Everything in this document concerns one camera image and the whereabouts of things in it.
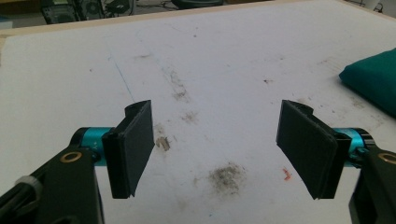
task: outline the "white cable tie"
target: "white cable tie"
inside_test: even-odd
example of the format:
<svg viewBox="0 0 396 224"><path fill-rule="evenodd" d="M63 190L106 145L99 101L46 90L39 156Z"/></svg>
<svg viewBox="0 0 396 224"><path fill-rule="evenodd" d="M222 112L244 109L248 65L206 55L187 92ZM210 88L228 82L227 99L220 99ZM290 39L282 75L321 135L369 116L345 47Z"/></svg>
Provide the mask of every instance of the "white cable tie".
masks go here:
<svg viewBox="0 0 396 224"><path fill-rule="evenodd" d="M41 191L43 191L43 185L39 180L32 175L24 175L15 181L15 185L20 183L30 185L35 190L35 199L37 201L40 199Z"/></svg>

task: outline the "white tabletop surface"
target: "white tabletop surface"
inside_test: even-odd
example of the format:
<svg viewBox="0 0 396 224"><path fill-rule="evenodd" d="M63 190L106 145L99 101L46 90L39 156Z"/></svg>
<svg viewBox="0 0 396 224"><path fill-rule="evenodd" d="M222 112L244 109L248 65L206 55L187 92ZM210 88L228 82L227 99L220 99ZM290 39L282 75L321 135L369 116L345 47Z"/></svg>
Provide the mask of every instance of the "white tabletop surface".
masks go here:
<svg viewBox="0 0 396 224"><path fill-rule="evenodd" d="M395 151L396 122L342 85L348 64L395 48L396 22L336 1L256 4L7 38L0 66L0 192L68 145L150 99L159 144L136 197L106 223L350 223L359 170L314 201L276 146L282 99ZM213 176L230 168L230 184ZM291 174L285 179L284 170Z"/></svg>

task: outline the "folded cloth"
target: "folded cloth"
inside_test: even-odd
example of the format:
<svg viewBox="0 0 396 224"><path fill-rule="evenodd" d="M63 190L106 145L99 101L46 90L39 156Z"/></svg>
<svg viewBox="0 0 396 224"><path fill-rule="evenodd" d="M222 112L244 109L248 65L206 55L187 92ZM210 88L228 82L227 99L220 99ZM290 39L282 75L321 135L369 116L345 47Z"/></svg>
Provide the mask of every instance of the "folded cloth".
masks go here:
<svg viewBox="0 0 396 224"><path fill-rule="evenodd" d="M340 78L352 90L396 117L396 49L348 65Z"/></svg>

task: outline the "teal cloth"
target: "teal cloth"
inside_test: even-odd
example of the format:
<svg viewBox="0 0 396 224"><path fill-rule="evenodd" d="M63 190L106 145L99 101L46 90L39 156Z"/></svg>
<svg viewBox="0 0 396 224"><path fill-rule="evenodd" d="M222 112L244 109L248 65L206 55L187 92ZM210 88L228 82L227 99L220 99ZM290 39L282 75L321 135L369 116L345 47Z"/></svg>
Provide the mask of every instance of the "teal cloth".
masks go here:
<svg viewBox="0 0 396 224"><path fill-rule="evenodd" d="M352 90L396 117L396 49L348 65L340 78Z"/></svg>

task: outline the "red mark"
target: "red mark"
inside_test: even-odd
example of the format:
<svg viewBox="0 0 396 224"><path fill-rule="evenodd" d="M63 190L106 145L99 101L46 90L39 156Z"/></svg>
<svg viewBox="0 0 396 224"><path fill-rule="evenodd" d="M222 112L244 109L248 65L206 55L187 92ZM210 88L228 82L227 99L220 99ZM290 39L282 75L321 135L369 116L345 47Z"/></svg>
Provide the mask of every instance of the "red mark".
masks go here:
<svg viewBox="0 0 396 224"><path fill-rule="evenodd" d="M289 173L288 169L286 167L283 168L283 173L285 173L286 177L284 180L288 181L291 179L291 173Z"/></svg>

